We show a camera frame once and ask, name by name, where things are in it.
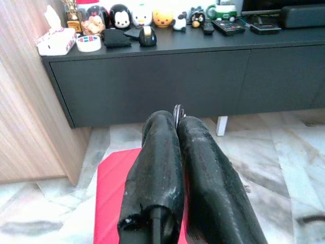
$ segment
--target black remote control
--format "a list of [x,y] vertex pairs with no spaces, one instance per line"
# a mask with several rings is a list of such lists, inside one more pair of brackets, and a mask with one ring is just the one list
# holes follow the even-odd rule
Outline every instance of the black remote control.
[[212,24],[226,36],[245,32],[245,28],[228,20],[213,20]]
[[211,24],[210,19],[206,20],[206,22],[203,24],[203,32],[205,35],[212,35],[212,33],[214,32],[214,28]]

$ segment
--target white plush toy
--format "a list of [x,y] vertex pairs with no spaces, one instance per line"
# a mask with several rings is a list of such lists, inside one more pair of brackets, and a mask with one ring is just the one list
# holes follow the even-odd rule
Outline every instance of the white plush toy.
[[132,21],[135,26],[150,25],[152,22],[152,11],[144,4],[136,6],[132,11]]
[[187,13],[183,12],[178,15],[177,18],[174,18],[171,25],[176,31],[186,32],[186,17]]

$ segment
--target figurine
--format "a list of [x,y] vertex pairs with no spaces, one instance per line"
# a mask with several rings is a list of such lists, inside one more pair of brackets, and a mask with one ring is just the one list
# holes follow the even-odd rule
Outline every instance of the figurine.
[[187,13],[183,12],[182,14],[178,15],[177,18],[174,18],[171,26],[176,31],[186,32],[186,17]]
[[128,28],[131,23],[131,13],[125,5],[116,4],[110,10],[110,20],[116,28]]
[[144,4],[140,4],[132,10],[132,22],[135,26],[150,25],[152,22],[152,11]]
[[169,10],[154,10],[152,12],[153,22],[161,28],[166,28],[173,20],[173,13]]
[[198,28],[201,25],[203,25],[205,20],[204,10],[201,8],[201,6],[198,6],[196,9],[191,8],[191,22],[193,28]]

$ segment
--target tv stand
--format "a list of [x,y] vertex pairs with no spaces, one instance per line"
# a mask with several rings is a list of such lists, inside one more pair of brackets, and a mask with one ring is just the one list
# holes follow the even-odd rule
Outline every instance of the tv stand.
[[233,37],[155,31],[154,47],[75,46],[42,57],[72,128],[144,122],[175,104],[198,117],[325,108],[325,27]]

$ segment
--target penguin figurine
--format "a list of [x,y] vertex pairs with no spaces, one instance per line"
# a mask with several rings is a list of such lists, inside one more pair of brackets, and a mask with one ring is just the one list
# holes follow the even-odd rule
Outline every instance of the penguin figurine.
[[187,13],[183,12],[182,14],[178,15],[177,18],[174,18],[171,22],[171,26],[176,31],[186,32],[186,17]]

